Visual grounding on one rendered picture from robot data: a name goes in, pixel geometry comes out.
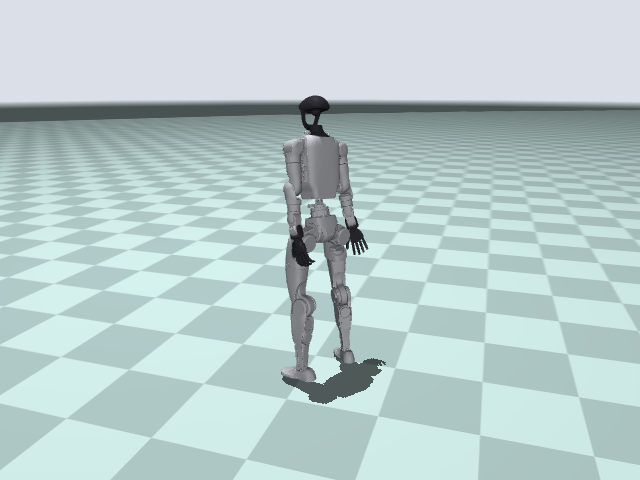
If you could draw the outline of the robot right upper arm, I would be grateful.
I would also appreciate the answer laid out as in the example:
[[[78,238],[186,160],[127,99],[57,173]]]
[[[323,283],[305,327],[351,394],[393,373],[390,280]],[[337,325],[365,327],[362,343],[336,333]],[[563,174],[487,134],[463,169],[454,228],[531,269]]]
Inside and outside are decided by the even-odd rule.
[[[349,190],[349,168],[347,161],[348,147],[344,142],[337,141],[339,144],[339,186],[336,193],[344,193]]]

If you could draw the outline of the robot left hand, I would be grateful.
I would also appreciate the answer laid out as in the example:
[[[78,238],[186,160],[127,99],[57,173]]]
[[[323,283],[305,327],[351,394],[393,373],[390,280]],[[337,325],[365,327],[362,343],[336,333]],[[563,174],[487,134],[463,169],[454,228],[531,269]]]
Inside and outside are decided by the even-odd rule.
[[[291,236],[291,239],[294,240],[292,243],[292,256],[295,259],[296,257],[296,261],[300,266],[309,266],[312,265],[313,262],[315,262],[314,260],[312,260],[311,258],[309,258],[309,255],[307,253],[307,249],[306,246],[304,244],[304,242],[302,241],[302,238],[304,237],[303,234],[303,229],[301,225],[297,225],[297,235],[296,236]],[[311,263],[309,263],[311,262]]]

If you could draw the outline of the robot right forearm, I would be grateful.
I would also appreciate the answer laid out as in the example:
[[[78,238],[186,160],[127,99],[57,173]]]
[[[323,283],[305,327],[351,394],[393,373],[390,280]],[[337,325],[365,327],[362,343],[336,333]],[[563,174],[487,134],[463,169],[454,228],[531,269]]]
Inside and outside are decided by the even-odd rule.
[[[341,193],[339,195],[341,208],[343,209],[342,213],[347,221],[348,227],[356,225],[354,210],[352,208],[353,207],[352,198],[353,198],[353,193],[352,193],[351,186],[348,191]]]

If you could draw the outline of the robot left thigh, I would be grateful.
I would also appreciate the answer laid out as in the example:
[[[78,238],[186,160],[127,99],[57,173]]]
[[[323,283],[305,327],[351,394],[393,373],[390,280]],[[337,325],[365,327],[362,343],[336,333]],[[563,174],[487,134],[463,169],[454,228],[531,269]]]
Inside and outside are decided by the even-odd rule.
[[[316,246],[316,229],[311,226],[307,226],[303,228],[303,234],[304,237],[302,238],[302,241],[306,246],[307,253],[310,253]],[[316,302],[311,296],[306,295],[306,284],[309,266],[300,266],[296,261],[296,257],[295,259],[293,258],[293,241],[294,240],[292,240],[289,236],[285,260],[286,280],[289,296],[292,302],[292,306],[297,299],[303,299],[308,306],[307,316],[310,316],[316,310]]]

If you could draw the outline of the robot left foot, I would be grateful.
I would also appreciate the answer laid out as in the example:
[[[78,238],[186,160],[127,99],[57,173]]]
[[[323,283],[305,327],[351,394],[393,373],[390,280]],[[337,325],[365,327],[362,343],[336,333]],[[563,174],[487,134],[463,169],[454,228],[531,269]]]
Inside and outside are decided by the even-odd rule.
[[[292,367],[284,367],[281,369],[281,374],[288,378],[299,379],[305,382],[313,382],[316,380],[316,375],[314,370],[306,366],[304,366],[303,371],[296,369],[296,365]]]

